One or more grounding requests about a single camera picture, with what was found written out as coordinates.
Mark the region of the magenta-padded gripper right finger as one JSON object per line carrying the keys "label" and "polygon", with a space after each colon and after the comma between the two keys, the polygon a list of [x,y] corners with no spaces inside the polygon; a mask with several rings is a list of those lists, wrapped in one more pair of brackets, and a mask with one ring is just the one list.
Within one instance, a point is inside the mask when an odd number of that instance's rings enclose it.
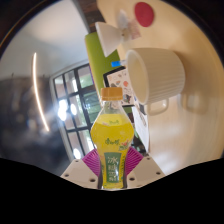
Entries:
{"label": "magenta-padded gripper right finger", "polygon": [[125,178],[128,189],[139,188],[152,183],[165,174],[149,155],[143,156],[131,147],[125,160]]}

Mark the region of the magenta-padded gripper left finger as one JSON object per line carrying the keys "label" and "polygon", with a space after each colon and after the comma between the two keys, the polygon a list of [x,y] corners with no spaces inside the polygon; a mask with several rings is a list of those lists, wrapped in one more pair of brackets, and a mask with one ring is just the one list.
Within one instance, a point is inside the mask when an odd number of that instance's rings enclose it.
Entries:
{"label": "magenta-padded gripper left finger", "polygon": [[84,188],[100,189],[102,174],[97,150],[93,149],[82,159],[74,159],[61,177]]}

